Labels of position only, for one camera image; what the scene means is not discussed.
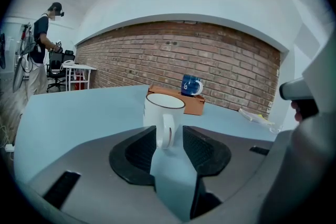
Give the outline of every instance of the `vr headset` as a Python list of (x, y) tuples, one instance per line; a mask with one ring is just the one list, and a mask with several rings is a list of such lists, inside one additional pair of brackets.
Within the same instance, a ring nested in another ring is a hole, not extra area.
[(56, 10), (56, 11), (55, 11), (55, 15), (56, 15), (56, 16), (61, 16), (61, 17), (63, 17), (63, 16), (64, 16), (64, 11), (63, 11), (63, 9), (61, 9), (61, 10)]

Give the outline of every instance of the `black chair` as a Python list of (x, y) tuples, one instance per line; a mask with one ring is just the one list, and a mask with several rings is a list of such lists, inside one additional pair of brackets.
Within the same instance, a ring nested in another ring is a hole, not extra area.
[(74, 55), (73, 50), (66, 50), (64, 53), (69, 54), (69, 55)]
[(62, 84), (65, 82), (61, 80), (61, 78), (65, 78), (65, 70), (60, 70), (61, 65), (64, 61), (64, 54), (59, 54), (57, 52), (49, 53), (49, 64), (47, 65), (47, 78), (52, 78), (55, 80), (55, 83), (51, 83), (48, 85), (47, 92), (52, 87), (57, 87), (59, 91), (61, 91), (61, 86), (65, 86)]
[(74, 61), (75, 60), (75, 55), (65, 53), (64, 57), (63, 57), (63, 62), (69, 61), (69, 60)]

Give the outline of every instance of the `light blue table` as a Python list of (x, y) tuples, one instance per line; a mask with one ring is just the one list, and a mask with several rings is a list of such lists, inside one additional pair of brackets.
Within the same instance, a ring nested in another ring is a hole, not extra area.
[[(16, 179), (28, 184), (42, 169), (81, 143), (142, 127), (148, 87), (102, 88), (32, 96), (16, 136)], [(238, 112), (208, 103), (205, 103), (202, 116), (185, 114), (182, 125), (266, 141), (276, 138), (267, 128), (247, 121)], [(156, 178), (157, 194), (166, 205), (170, 195), (180, 194), (180, 199), (171, 203), (170, 209), (186, 220), (196, 171), (183, 151), (181, 130), (178, 130), (170, 150), (156, 150), (151, 174)], [(182, 184), (171, 185), (169, 182), (172, 180)]]

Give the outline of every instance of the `black rubber pad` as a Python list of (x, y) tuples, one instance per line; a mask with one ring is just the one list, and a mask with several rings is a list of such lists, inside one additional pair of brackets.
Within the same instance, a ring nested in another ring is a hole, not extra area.
[(189, 126), (183, 126), (183, 148), (200, 177), (218, 175), (231, 159), (227, 145)]
[(77, 173), (64, 172), (44, 195), (44, 200), (60, 209), (79, 178)]
[(266, 148), (258, 147), (258, 146), (253, 146), (250, 148), (250, 151), (261, 154), (261, 155), (267, 155), (269, 153), (269, 150)]
[(109, 156), (110, 166), (130, 184), (155, 186), (150, 175), (155, 150), (156, 126), (152, 126), (115, 145)]

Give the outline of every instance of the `white pants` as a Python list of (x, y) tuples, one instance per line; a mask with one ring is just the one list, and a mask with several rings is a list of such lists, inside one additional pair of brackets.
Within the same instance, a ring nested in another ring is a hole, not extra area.
[(47, 93), (48, 80), (44, 67), (37, 67), (29, 73), (28, 98), (34, 94)]

